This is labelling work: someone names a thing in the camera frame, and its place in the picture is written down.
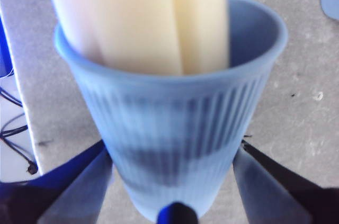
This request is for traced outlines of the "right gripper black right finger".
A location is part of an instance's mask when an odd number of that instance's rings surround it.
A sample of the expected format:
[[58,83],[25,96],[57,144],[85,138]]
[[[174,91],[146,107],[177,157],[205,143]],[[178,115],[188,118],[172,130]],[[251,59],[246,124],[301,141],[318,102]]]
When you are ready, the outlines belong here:
[[245,140],[233,170],[249,223],[338,223],[338,188],[311,182]]

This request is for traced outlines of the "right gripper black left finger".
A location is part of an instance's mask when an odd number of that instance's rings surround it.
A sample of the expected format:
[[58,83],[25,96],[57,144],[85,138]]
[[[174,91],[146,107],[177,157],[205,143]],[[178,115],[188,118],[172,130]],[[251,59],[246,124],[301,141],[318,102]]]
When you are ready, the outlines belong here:
[[96,223],[112,178],[102,141],[29,181],[1,183],[1,223]]

